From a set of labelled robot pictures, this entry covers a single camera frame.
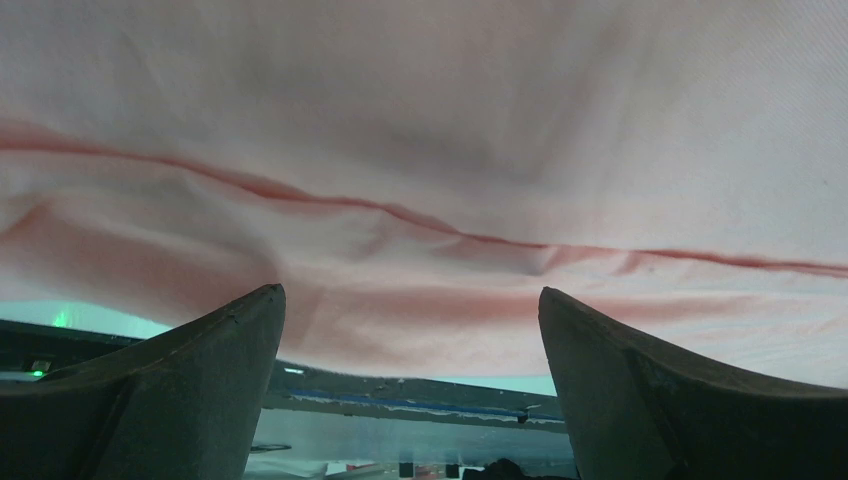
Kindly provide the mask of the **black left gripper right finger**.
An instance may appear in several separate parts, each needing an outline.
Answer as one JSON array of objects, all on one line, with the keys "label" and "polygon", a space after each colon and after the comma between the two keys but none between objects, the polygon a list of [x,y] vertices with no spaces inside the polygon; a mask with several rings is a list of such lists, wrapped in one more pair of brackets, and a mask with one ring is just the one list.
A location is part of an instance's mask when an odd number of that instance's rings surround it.
[{"label": "black left gripper right finger", "polygon": [[545,288],[538,320],[585,479],[843,479],[847,393],[696,354]]}]

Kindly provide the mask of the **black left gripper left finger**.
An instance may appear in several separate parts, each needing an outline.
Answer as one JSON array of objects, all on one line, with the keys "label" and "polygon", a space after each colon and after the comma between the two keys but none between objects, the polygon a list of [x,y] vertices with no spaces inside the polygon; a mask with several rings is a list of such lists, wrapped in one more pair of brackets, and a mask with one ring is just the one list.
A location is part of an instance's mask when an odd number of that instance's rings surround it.
[{"label": "black left gripper left finger", "polygon": [[238,479],[286,297],[262,286],[116,352],[1,390],[5,479]]}]

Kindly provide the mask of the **pink t-shirt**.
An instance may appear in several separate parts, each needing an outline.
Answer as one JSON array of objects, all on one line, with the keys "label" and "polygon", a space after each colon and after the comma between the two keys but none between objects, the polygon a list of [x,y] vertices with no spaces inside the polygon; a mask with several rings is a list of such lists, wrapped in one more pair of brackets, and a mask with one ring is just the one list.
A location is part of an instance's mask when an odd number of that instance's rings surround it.
[{"label": "pink t-shirt", "polygon": [[1,296],[544,375],[558,288],[847,383],[843,1],[5,1]]}]

